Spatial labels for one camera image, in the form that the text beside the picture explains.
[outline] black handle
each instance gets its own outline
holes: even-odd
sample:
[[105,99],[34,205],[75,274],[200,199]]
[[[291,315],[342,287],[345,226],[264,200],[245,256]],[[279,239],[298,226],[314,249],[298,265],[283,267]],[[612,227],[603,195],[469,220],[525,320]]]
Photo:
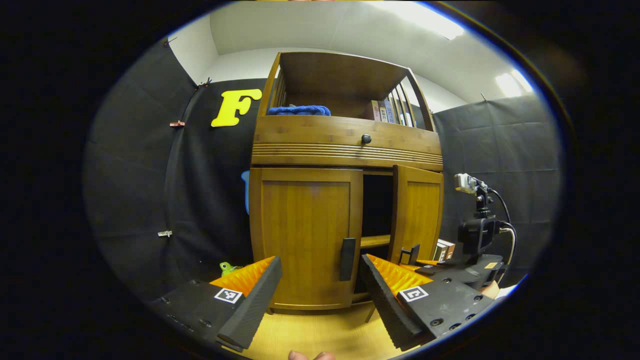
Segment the black handle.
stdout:
[[340,281],[351,280],[353,257],[356,252],[356,238],[344,238],[340,250]]
[[398,264],[400,264],[400,262],[402,262],[402,255],[403,254],[407,254],[409,255],[409,262],[407,264],[409,265],[417,265],[418,263],[418,252],[420,252],[420,244],[416,244],[414,247],[411,248],[411,251],[405,249],[404,247],[400,249],[400,260],[398,260]]

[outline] yellow letter f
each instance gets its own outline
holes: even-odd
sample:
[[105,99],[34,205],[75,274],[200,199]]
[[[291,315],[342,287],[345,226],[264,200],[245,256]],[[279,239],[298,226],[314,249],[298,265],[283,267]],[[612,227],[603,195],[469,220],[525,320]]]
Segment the yellow letter f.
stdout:
[[230,90],[222,93],[222,105],[220,106],[220,110],[218,111],[218,117],[213,119],[211,122],[211,126],[219,127],[219,126],[234,126],[240,119],[236,117],[236,110],[239,111],[240,115],[246,114],[249,111],[249,107],[251,106],[251,97],[253,100],[260,100],[262,97],[262,92],[260,89],[252,89],[252,90]]

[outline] blue object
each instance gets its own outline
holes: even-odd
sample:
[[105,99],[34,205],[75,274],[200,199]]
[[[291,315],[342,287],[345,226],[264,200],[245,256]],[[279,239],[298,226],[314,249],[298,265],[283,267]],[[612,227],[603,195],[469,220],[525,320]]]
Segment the blue object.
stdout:
[[323,115],[331,116],[331,111],[322,105],[281,106],[267,110],[267,115]]
[[244,208],[249,214],[249,170],[240,174],[240,178],[244,181]]

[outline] metal clip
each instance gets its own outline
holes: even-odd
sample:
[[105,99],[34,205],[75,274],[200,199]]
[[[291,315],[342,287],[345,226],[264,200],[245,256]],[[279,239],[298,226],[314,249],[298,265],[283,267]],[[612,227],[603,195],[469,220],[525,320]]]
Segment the metal clip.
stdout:
[[169,43],[170,43],[170,42],[174,41],[174,40],[175,40],[175,39],[177,39],[177,38],[178,38],[178,37],[175,37],[175,38],[173,38],[173,39],[171,39],[171,40],[169,40],[169,41],[165,41],[165,42],[164,42],[164,44],[162,44],[162,45],[163,45],[164,47],[167,47],[167,46],[169,46]]

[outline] wooden floor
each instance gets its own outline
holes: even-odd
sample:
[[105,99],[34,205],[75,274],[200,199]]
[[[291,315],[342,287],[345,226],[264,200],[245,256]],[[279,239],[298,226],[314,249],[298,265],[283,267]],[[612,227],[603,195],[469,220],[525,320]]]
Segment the wooden floor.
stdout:
[[327,311],[276,309],[264,315],[251,346],[242,356],[251,359],[287,359],[290,350],[313,359],[322,351],[337,359],[388,359],[403,352],[396,349],[376,311],[365,323],[373,304]]

